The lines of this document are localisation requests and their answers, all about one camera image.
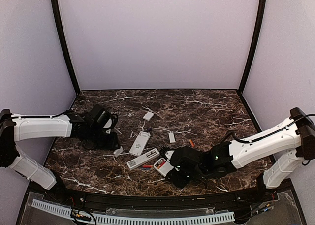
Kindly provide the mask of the long white battery cover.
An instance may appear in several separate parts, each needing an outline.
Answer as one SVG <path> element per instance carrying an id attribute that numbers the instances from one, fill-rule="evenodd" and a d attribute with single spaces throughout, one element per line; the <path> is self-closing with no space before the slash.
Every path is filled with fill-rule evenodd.
<path id="1" fill-rule="evenodd" d="M 174 133 L 172 133 L 172 132 L 169 133 L 169 134 L 168 134 L 168 137 L 169 137 L 169 142 L 170 142 L 170 143 L 175 143 L 175 142 L 176 142 Z"/>

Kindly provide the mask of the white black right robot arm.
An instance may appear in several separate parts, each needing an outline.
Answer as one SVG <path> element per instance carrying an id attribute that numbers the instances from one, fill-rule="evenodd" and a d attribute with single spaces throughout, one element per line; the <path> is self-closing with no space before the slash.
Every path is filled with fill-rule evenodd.
<path id="1" fill-rule="evenodd" d="M 255 202 L 262 202 L 281 182 L 305 161 L 315 158 L 315 124 L 313 114 L 305 114 L 300 108 L 290 110 L 290 116 L 276 126 L 245 139 L 234 133 L 209 151 L 198 151 L 185 146 L 177 149 L 164 147 L 162 157 L 173 169 L 167 178 L 177 187 L 184 187 L 191 179 L 222 178 L 227 174 L 264 158 L 282 152 L 277 161 L 264 171 L 251 192 Z"/>

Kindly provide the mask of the small white buttoned remote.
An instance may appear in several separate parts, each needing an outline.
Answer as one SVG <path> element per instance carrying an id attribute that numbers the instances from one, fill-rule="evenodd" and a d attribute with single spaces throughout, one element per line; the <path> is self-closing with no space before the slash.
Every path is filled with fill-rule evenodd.
<path id="1" fill-rule="evenodd" d="M 126 164 L 129 168 L 129 170 L 134 170 L 146 163 L 148 163 L 149 161 L 157 158 L 160 155 L 160 152 L 158 151 L 157 148 L 154 148 L 130 161 L 128 161 Z"/>

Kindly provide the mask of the white TCL remote control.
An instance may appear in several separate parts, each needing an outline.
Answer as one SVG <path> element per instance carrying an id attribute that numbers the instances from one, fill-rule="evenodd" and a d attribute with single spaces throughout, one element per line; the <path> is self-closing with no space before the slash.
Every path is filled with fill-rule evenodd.
<path id="1" fill-rule="evenodd" d="M 133 156 L 140 156 L 146 147 L 151 134 L 149 132 L 141 131 L 136 137 L 129 153 Z"/>

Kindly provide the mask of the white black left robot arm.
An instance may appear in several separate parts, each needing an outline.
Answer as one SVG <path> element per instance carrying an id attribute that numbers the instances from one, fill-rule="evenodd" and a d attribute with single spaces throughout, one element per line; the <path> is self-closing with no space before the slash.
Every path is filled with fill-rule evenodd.
<path id="1" fill-rule="evenodd" d="M 113 128 L 118 115 L 99 104 L 85 113 L 67 110 L 57 115 L 20 115 L 9 109 L 0 113 L 0 165 L 10 168 L 44 189 L 58 203 L 69 200 L 69 191 L 58 174 L 40 165 L 19 148 L 22 140 L 61 137 L 77 138 L 91 149 L 111 150 L 118 155 L 123 149 Z"/>

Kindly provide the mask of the curved white battery cover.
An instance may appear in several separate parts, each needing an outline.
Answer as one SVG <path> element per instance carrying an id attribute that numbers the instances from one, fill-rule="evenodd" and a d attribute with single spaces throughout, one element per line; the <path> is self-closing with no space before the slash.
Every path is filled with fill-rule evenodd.
<path id="1" fill-rule="evenodd" d="M 122 152 L 124 151 L 123 147 L 120 147 L 119 149 L 116 149 L 114 151 L 114 157 L 118 157 Z"/>

